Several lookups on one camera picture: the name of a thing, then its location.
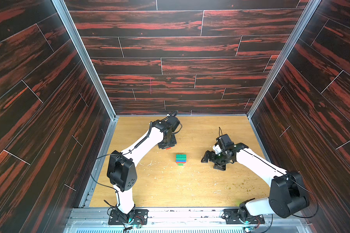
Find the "dark green 2x4 lego brick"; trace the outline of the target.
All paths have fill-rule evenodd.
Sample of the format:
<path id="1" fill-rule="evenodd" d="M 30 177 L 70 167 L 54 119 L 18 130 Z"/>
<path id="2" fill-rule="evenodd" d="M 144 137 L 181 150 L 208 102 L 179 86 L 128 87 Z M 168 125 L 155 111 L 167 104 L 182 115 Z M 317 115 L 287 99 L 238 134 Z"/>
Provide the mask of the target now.
<path id="1" fill-rule="evenodd" d="M 185 154 L 177 154 L 176 160 L 187 160 L 187 155 Z"/>

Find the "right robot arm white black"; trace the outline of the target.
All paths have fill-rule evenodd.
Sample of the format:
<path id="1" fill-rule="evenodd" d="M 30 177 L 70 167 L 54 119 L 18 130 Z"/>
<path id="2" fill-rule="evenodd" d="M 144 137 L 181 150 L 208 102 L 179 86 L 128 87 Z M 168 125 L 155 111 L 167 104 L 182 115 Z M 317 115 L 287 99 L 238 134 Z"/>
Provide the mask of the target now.
<path id="1" fill-rule="evenodd" d="M 242 223 L 266 214 L 287 218 L 310 205 L 308 190 L 298 172 L 288 172 L 271 164 L 243 143 L 227 147 L 215 144 L 212 151 L 205 152 L 201 162 L 213 162 L 217 170 L 225 170 L 226 164 L 238 162 L 268 184 L 270 192 L 267 198 L 251 199 L 240 204 L 238 216 Z"/>

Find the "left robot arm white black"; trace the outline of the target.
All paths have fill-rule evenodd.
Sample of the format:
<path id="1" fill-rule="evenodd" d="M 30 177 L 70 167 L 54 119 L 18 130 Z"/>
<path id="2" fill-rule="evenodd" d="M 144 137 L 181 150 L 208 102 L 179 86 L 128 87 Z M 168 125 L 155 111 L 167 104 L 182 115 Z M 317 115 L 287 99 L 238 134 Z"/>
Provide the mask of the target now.
<path id="1" fill-rule="evenodd" d="M 181 123 L 172 114 L 150 122 L 147 132 L 136 142 L 121 152 L 115 150 L 109 155 L 107 177 L 116 192 L 117 211 L 126 221 L 130 221 L 134 214 L 132 188 L 138 178 L 136 166 L 156 145 L 163 150 L 176 145 L 178 126 Z"/>

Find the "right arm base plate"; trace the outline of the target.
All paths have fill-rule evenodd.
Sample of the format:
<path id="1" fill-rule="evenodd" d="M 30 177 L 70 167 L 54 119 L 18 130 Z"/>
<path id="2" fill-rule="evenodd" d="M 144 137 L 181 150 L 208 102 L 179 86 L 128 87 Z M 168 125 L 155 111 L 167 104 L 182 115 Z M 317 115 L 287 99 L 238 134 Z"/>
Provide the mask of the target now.
<path id="1" fill-rule="evenodd" d="M 265 224 L 265 220 L 262 216 L 252 216 L 245 209 L 240 210 L 239 208 L 224 209 L 222 219 L 226 221 L 226 224 Z"/>

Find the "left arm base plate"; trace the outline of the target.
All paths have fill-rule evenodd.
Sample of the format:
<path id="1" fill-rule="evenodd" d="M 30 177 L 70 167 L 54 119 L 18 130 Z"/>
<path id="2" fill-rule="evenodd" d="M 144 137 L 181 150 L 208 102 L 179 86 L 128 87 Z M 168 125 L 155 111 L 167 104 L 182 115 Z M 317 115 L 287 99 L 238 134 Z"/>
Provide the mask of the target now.
<path id="1" fill-rule="evenodd" d="M 108 225 L 146 225 L 148 212 L 148 209 L 133 208 L 125 214 L 117 207 L 113 207 L 109 213 Z"/>

